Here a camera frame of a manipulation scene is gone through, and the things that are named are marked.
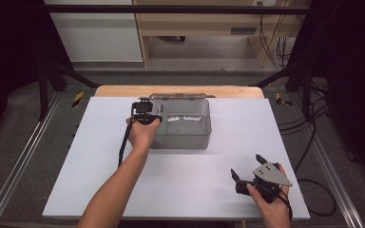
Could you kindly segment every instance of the white cabinet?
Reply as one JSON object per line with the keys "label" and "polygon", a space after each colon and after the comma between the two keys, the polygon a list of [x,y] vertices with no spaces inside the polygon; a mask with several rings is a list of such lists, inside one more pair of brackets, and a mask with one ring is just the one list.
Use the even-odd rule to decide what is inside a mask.
{"label": "white cabinet", "polygon": [[[130,0],[45,0],[46,4],[131,5]],[[71,62],[141,62],[132,13],[52,13]]]}

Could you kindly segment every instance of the gray floor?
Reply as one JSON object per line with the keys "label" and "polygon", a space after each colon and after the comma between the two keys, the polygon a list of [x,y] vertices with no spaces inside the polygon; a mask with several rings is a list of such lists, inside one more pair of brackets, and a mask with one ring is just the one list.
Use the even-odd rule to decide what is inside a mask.
{"label": "gray floor", "polygon": [[[155,39],[147,69],[136,65],[117,67],[116,71],[103,71],[103,67],[108,67],[105,65],[102,67],[84,65],[79,66],[79,69],[83,69],[80,72],[86,77],[107,85],[236,86],[248,86],[259,82],[277,70],[276,66],[261,69],[255,67],[257,63],[251,52],[242,51],[249,48],[246,39],[187,37],[185,42],[178,42],[172,37]],[[67,155],[68,146],[72,143],[72,135],[77,131],[88,97],[94,94],[92,88],[80,85],[69,78],[67,81],[69,83],[67,91],[62,93],[46,132],[0,218],[0,227],[27,227],[26,225],[31,224],[29,227],[39,227],[35,224],[59,226],[76,223],[76,221],[54,220],[41,216],[47,194],[52,189]],[[293,102],[293,97],[296,97],[296,94],[286,93],[281,86],[284,81],[282,79],[263,89],[265,97],[270,100],[278,124],[299,118],[298,111],[293,105],[276,103],[277,92],[282,95],[283,101]],[[71,107],[79,91],[84,91],[85,96],[78,107]],[[0,123],[0,189],[34,126],[37,125],[38,112],[37,84],[20,88],[10,95],[8,108]],[[347,145],[341,139],[332,117],[323,115],[317,120],[317,135],[365,226],[364,165],[349,161]],[[302,130],[295,134],[282,135],[282,138],[292,165],[296,166],[309,141],[307,132]],[[311,179],[329,186],[314,148],[298,170],[298,178]],[[331,210],[333,206],[331,199],[321,188],[307,182],[301,183],[300,186],[310,209],[324,213]],[[232,227],[239,225],[239,222],[187,221],[142,221],[123,224],[125,227]],[[262,224],[260,220],[248,221],[247,227],[262,227]],[[348,227],[348,224],[340,208],[337,208],[336,212],[329,217],[312,214],[310,220],[294,221],[293,227]]]}

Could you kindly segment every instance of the metal bracket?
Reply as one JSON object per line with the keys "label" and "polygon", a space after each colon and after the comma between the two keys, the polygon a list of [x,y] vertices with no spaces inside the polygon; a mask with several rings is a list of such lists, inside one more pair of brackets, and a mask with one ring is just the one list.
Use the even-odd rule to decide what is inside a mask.
{"label": "metal bracket", "polygon": [[253,171],[254,175],[264,181],[292,187],[293,184],[270,162],[264,163]]}

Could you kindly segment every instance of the forearm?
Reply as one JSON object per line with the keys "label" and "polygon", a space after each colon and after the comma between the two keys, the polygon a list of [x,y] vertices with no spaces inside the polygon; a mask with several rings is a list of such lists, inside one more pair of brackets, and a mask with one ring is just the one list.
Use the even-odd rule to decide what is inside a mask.
{"label": "forearm", "polygon": [[147,147],[132,149],[123,164],[94,195],[78,227],[117,227],[135,183],[144,169]]}

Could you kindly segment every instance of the aluminum rail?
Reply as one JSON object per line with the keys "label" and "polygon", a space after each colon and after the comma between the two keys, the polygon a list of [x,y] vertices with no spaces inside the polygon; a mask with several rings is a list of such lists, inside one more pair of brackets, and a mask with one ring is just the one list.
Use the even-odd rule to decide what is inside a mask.
{"label": "aluminum rail", "polygon": [[66,13],[201,13],[201,14],[285,14],[308,15],[329,12],[309,7],[236,7],[165,5],[24,5],[27,10]]}
{"label": "aluminum rail", "polygon": [[4,212],[11,195],[13,194],[17,183],[22,178],[22,175],[26,170],[29,160],[34,153],[38,142],[40,142],[41,137],[43,136],[47,128],[47,125],[54,113],[56,106],[58,105],[58,101],[60,98],[61,92],[54,92],[54,95],[49,104],[49,110],[46,117],[42,121],[38,122],[38,124],[34,128],[34,131],[31,134],[25,148],[23,149],[22,154],[20,155],[19,159],[11,170],[10,175],[7,178],[4,186],[2,187],[0,191],[0,217],[2,216],[2,213]]}
{"label": "aluminum rail", "polygon": [[[297,94],[297,96],[295,96],[294,94],[290,94],[290,96],[292,98],[292,101],[294,101],[294,105],[296,110],[298,111],[298,114],[302,116],[299,95]],[[312,126],[307,127],[307,133],[309,134],[310,138],[313,134],[313,130],[314,128]],[[352,203],[352,200],[349,197],[348,192],[346,191],[346,188],[342,183],[342,180],[340,180],[339,174],[337,173],[330,159],[325,153],[324,147],[322,146],[322,143],[319,140],[317,133],[314,136],[313,146],[316,150],[318,162],[321,165],[322,171],[328,181],[328,184],[330,184],[333,195],[336,198],[337,205],[339,206],[343,217],[348,223],[348,226],[350,228],[363,228],[363,222],[357,210],[355,209],[355,206]]]}

